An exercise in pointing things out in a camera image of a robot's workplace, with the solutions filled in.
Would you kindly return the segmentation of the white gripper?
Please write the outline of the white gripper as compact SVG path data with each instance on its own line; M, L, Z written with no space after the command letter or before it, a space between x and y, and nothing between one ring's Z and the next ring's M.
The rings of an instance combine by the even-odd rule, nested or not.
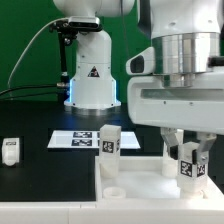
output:
M135 124L162 127L174 160L179 148L176 129L198 132L197 164L206 165L216 134L224 135L224 72L199 74L189 88L164 88L158 76L134 77L128 83L128 113Z

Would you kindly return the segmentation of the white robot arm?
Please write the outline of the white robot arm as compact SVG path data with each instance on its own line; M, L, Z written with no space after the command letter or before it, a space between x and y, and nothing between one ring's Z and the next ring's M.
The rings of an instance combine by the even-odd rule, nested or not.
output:
M151 45L128 60L128 111L136 124L157 126L169 154L181 158L175 132L194 131L199 142L188 155L205 165L218 135L224 135L224 57L220 36L224 0L53 0L64 14L60 28L77 40L76 74L67 105L79 110L118 106L111 76L111 38L103 16L136 8L138 27Z

